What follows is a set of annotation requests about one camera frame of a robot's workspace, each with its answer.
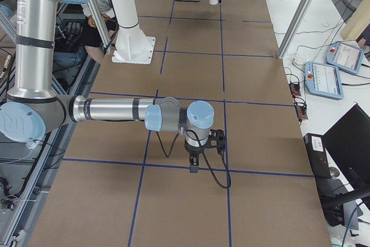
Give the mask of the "wooden board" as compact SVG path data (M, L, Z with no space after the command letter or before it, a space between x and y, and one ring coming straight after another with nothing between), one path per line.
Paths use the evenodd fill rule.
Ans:
M344 40L356 40L369 26L369 0L342 0L353 11L351 18L341 31Z

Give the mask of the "teach pendant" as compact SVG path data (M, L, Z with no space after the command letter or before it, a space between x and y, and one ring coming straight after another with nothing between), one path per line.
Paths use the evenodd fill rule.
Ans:
M326 62L356 75L359 73L363 58L364 51L361 48L345 42L336 42L329 47Z
M313 95L344 98L339 68L333 65L308 61L305 64L305 86Z

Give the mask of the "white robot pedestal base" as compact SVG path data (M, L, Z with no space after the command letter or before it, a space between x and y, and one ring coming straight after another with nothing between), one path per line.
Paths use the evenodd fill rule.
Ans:
M112 0L112 5L119 25L112 61L149 65L156 39L141 30L135 0Z

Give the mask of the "far teach pendant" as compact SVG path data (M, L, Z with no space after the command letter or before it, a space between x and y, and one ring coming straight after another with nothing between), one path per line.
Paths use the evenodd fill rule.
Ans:
M364 51L361 48L345 42L336 42L329 47L326 62L356 75L359 73L363 58Z

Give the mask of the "near teach pendant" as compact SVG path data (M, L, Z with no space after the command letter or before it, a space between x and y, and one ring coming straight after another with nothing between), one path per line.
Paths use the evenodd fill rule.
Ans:
M305 86L313 95L344 98L339 68L333 65L308 61L305 64Z

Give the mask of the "black computer box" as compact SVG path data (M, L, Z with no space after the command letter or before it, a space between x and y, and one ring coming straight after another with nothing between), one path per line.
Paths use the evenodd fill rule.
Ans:
M339 176L339 170L329 166L322 136L307 133L304 135L304 143L314 177L324 179L337 178Z

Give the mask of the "aluminium frame post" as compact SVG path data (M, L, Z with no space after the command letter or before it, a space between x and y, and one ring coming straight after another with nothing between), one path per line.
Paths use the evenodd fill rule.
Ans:
M282 40L282 43L279 47L279 50L277 52L277 58L283 59L285 54L288 51L288 48L290 47L291 43L293 42L293 39L295 37L295 34L298 30L298 27L300 26L301 22L303 21L304 15L306 14L311 2L313 0L301 0L295 13L293 16L293 19L287 29L287 32Z

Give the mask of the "black monitor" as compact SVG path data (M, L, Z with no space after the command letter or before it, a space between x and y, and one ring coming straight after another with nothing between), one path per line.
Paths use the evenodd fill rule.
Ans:
M355 189L369 185L369 116L359 105L347 111L323 135L323 141Z

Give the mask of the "black connector block right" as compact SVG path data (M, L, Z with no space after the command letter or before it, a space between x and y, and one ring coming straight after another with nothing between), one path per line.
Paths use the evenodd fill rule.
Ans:
M296 111L296 114L297 114L297 118L298 118L298 121L301 123L302 121L304 120L307 120L308 119L308 116L306 114L306 110L302 107L302 106L299 106L299 105L296 105L295 106L295 111Z

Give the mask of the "black connector block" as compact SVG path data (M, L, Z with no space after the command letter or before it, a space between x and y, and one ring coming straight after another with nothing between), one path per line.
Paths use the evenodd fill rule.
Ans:
M288 86L289 86L289 89L290 89L290 92L293 98L297 98L301 96L299 83L290 83Z
M298 118L298 121L301 123L302 121L304 120L307 120L308 119L308 116L306 114L306 110L302 107L302 106L299 106L299 105L296 105L295 106L295 111L296 111L296 114L297 114L297 118Z

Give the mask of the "black connector block left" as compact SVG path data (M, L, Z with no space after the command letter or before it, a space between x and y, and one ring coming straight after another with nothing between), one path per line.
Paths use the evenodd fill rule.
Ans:
M290 89L290 92L293 98L297 98L301 96L299 83L290 83L288 86L289 86L289 89Z

